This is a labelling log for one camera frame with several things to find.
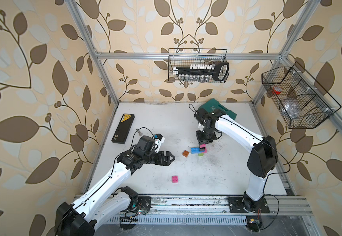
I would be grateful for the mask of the light blue long lego brick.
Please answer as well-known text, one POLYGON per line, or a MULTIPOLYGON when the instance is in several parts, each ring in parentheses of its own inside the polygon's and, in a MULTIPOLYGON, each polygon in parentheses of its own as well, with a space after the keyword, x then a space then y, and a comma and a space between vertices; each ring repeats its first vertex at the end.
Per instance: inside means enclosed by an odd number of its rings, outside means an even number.
POLYGON ((192 147, 191 148, 191 153, 192 154, 199 154, 199 153, 201 153, 200 148, 199 147, 192 147))

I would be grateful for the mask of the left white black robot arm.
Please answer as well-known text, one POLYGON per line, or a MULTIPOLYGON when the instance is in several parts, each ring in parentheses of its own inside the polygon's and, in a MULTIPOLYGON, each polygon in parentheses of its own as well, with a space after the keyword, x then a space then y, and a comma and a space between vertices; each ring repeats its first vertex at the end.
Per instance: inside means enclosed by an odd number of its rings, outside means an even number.
POLYGON ((95 231, 122 211, 141 212, 138 193, 120 185, 144 164, 169 166, 175 156, 169 152, 150 155, 130 150, 115 159, 113 167, 89 191, 73 203, 63 202, 56 211, 54 232, 57 236, 93 236, 95 231))

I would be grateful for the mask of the orange lego brick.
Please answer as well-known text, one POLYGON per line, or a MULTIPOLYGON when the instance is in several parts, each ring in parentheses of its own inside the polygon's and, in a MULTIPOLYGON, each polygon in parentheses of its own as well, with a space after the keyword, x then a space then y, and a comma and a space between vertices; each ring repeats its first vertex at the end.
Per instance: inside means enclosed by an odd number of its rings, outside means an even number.
POLYGON ((182 153, 182 155, 183 155, 184 157, 188 157, 189 154, 190 154, 190 152, 188 152, 188 151, 186 151, 186 150, 182 153))

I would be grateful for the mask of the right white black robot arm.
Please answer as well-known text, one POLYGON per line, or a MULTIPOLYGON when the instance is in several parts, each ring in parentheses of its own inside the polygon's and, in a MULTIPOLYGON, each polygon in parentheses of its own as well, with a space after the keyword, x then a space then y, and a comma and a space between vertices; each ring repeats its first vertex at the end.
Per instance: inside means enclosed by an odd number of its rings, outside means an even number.
POLYGON ((199 130, 196 131, 198 143, 207 145, 218 140, 217 133, 234 139, 249 153, 247 168, 250 171, 249 183, 242 200, 232 203, 239 210, 254 213, 265 204, 265 185, 268 176, 278 162, 275 139, 254 133, 231 118, 228 112, 215 109, 207 111, 200 107, 194 112, 199 130))

